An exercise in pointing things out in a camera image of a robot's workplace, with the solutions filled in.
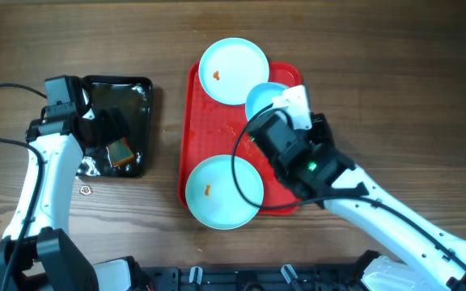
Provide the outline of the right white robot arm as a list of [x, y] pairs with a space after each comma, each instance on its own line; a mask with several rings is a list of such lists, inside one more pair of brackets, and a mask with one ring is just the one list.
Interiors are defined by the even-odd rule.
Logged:
[[466, 290], [466, 240], [449, 234], [381, 188], [352, 159], [336, 149], [324, 125], [318, 137], [283, 121], [283, 176], [307, 203], [354, 223], [395, 254], [363, 264], [369, 290]]

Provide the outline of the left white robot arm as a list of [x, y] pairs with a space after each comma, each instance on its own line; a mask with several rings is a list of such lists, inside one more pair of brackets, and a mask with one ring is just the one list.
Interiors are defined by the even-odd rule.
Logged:
[[34, 120], [27, 131], [28, 172], [0, 242], [0, 290], [131, 290], [127, 259], [91, 264], [67, 227], [74, 178], [85, 148], [129, 131], [117, 109], [85, 119], [73, 111]]

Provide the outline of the orange green sponge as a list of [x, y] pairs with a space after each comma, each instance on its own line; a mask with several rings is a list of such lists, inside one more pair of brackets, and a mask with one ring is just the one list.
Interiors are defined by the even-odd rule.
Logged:
[[113, 167], [124, 166], [135, 159], [135, 153], [130, 149], [125, 137], [107, 146], [109, 161]]

